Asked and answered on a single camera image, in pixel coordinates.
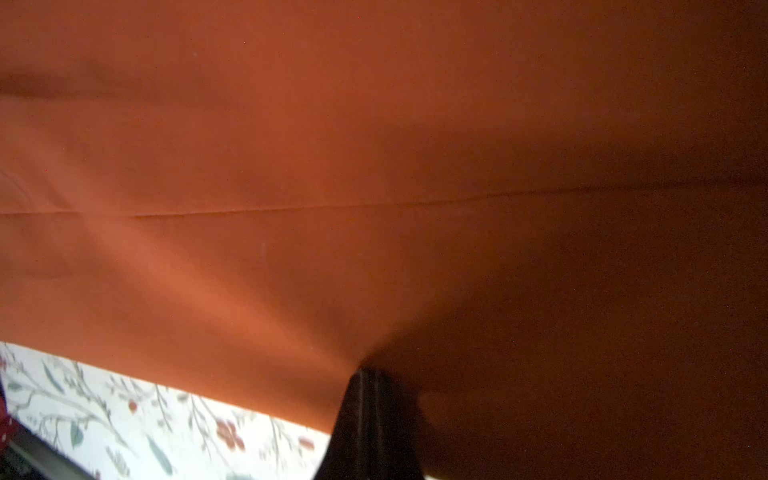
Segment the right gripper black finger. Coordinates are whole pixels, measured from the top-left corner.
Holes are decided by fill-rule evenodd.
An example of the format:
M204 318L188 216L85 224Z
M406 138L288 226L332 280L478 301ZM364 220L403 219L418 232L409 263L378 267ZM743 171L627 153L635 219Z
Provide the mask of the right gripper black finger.
M384 372L361 368L351 376L314 478L425 478L392 382Z

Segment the rust orange skirt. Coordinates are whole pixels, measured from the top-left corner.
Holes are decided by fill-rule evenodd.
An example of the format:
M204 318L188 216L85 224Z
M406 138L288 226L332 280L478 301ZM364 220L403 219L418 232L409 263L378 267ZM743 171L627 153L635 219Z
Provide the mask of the rust orange skirt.
M451 479L767 475L763 1L5 1L1 336Z

